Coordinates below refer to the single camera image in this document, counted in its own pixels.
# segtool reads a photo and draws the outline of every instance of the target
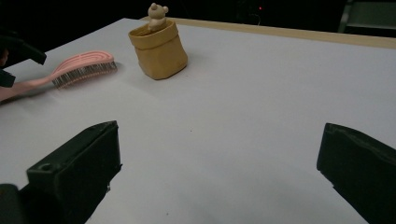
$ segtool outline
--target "dark background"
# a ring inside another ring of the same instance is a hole
[[[0,25],[42,51],[122,18],[147,16],[153,1],[0,0]],[[167,17],[337,32],[346,0],[160,0]],[[26,60],[10,53],[7,66]]]

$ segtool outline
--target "hairbrush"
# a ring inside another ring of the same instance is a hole
[[[66,88],[77,82],[117,71],[114,57],[102,50],[92,50],[74,55],[60,63],[46,77],[17,82],[11,88],[0,87],[0,101],[36,89],[52,82],[58,88]]]

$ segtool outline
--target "teddy bear figurine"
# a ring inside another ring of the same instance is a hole
[[[148,29],[151,32],[160,31],[166,27],[165,14],[169,11],[168,7],[162,7],[155,3],[151,4],[148,8],[148,16],[150,21],[148,23]]]

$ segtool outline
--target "bear ear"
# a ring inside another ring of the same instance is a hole
[[[157,9],[157,4],[155,4],[155,3],[153,3],[153,4],[151,4],[151,7],[150,7],[152,10],[156,10]]]

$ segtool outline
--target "small brown container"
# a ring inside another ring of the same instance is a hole
[[[143,72],[153,79],[165,79],[187,65],[178,29],[174,21],[166,20],[166,26],[158,32],[150,32],[149,25],[140,26],[128,34],[134,46]]]

